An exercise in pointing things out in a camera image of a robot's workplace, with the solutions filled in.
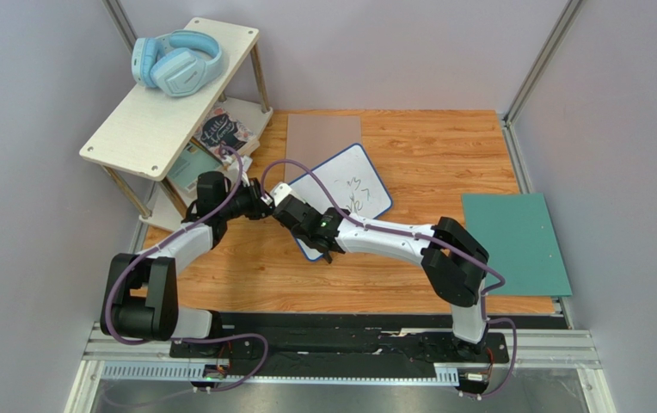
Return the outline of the blue framed whiteboard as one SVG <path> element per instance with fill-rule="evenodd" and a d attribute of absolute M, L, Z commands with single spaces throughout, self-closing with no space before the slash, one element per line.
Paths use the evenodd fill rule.
<path fill-rule="evenodd" d="M 326 187 L 339 207 L 350 213 L 376 219 L 393 207 L 393 200 L 384 181 L 362 144 L 350 145 L 323 161 L 312 172 Z M 307 173 L 286 182 L 300 198 L 323 212 L 332 207 L 325 193 Z M 295 239 L 309 262 L 322 259 L 322 254 Z"/>

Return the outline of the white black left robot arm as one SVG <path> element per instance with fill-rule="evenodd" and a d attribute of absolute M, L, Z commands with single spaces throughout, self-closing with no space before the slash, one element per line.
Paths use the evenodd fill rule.
<path fill-rule="evenodd" d="M 112 259 L 101 332 L 128 345 L 209 340 L 217 313 L 180 305 L 177 277 L 218 246 L 230 220 L 264 219 L 272 209 L 256 178 L 232 181 L 222 172 L 201 174 L 196 198 L 176 231 L 147 250 Z"/>

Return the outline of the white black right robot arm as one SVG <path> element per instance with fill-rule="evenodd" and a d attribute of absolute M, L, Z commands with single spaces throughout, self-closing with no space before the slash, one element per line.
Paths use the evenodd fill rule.
<path fill-rule="evenodd" d="M 435 225 L 401 225 L 330 207 L 316 210 L 291 190 L 274 190 L 273 217 L 305 246 L 322 254 L 364 253 L 422 268 L 436 295 L 449 303 L 454 336 L 481 345 L 488 326 L 482 290 L 488 252 L 454 219 Z"/>

